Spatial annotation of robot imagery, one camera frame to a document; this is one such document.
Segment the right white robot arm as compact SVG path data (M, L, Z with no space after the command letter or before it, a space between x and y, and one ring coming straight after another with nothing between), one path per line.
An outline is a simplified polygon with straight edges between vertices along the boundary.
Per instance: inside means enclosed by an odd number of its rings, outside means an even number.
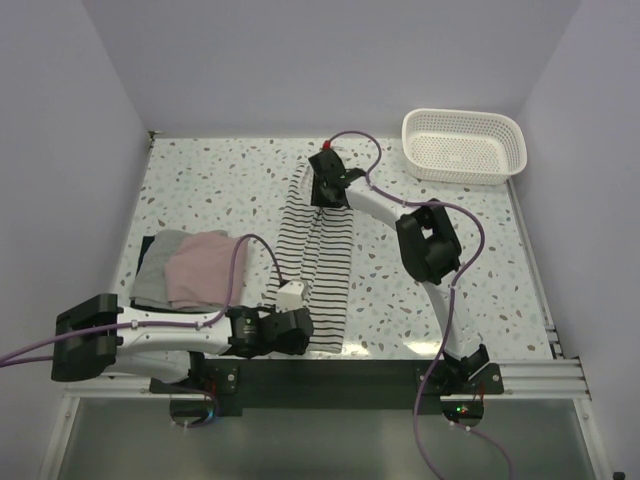
M364 170L346 168L332 149L311 156L309 164L313 206L346 207L393 228L402 265L425 288L443 335L444 349L425 380L442 394L472 393L490 359L458 291L462 246L444 204L436 199L418 207L396 203L367 184Z

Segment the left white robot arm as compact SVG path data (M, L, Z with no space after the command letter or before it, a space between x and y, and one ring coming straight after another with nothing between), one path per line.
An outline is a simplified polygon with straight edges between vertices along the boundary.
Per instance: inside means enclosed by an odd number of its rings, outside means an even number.
M51 379L70 383L116 372L196 392L207 380L203 356L302 355L313 333L305 307L166 314L121 307L115 294L100 294L58 315Z

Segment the black white striped tank top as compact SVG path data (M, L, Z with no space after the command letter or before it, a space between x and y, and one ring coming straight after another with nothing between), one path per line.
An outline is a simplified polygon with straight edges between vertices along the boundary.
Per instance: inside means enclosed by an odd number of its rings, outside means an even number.
M342 350L349 295L354 214L345 207L311 205L313 171L296 166L285 194L275 247L278 266L271 271L265 302L275 302L281 279L307 285L304 306L313 335L309 349Z

